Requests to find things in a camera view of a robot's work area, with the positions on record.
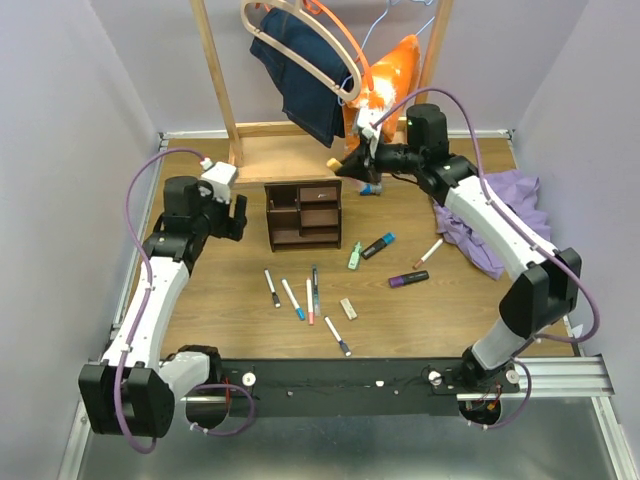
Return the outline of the pink highlighter orange cap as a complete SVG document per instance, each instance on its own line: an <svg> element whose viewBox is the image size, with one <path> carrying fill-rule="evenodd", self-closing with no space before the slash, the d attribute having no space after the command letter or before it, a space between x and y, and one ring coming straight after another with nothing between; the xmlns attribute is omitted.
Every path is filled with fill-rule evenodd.
<svg viewBox="0 0 640 480"><path fill-rule="evenodd" d="M337 159L331 158L330 160L327 161L327 167L332 171L336 171L342 167L342 164Z"/></svg>

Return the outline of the brown wooden desk organizer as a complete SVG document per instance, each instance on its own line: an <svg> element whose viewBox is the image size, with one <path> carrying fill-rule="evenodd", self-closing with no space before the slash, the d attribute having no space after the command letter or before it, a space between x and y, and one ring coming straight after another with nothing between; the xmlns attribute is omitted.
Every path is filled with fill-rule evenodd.
<svg viewBox="0 0 640 480"><path fill-rule="evenodd" d="M271 182L264 190L273 252L341 247L340 180Z"/></svg>

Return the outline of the black highlighter blue cap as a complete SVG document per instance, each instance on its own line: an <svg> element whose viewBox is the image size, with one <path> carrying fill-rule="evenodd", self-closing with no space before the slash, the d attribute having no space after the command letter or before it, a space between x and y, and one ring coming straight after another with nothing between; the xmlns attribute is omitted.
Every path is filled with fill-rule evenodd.
<svg viewBox="0 0 640 480"><path fill-rule="evenodd" d="M361 251L361 258L368 260L396 240L392 232L388 232Z"/></svg>

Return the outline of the black highlighter purple cap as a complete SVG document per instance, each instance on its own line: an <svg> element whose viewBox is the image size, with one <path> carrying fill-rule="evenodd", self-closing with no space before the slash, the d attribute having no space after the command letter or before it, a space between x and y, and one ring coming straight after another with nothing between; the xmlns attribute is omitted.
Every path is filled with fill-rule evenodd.
<svg viewBox="0 0 640 480"><path fill-rule="evenodd" d="M388 279L388 283L391 288L399 288L399 287L423 282L428 280L429 278L430 278L430 275L426 270L420 270L420 271L415 271L415 272L391 277Z"/></svg>

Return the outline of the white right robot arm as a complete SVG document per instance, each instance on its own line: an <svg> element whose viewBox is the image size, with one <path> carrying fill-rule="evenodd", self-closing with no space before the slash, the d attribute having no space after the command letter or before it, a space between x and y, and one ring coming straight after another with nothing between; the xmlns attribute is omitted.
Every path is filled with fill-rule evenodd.
<svg viewBox="0 0 640 480"><path fill-rule="evenodd" d="M414 176L423 192L463 220L503 263L512 285L492 328L462 355L459 376L467 389L480 392L493 384L528 341L576 307L578 253L560 251L537 235L467 158L450 152L447 120L438 106L409 108L406 143L376 144L362 137L344 159L331 159L327 166L340 177L366 183L384 173Z"/></svg>

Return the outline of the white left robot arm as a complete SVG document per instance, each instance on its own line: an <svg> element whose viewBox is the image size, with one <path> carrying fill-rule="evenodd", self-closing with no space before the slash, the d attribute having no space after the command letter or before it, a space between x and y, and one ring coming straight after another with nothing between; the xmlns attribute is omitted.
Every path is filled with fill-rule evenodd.
<svg viewBox="0 0 640 480"><path fill-rule="evenodd" d="M190 345L169 361L161 349L178 297L211 237L240 241L247 199L233 196L236 178L204 174L166 180L164 210L142 245L145 257L124 321L78 383L91 428L103 435L162 438L187 393L214 393L222 380L214 347Z"/></svg>

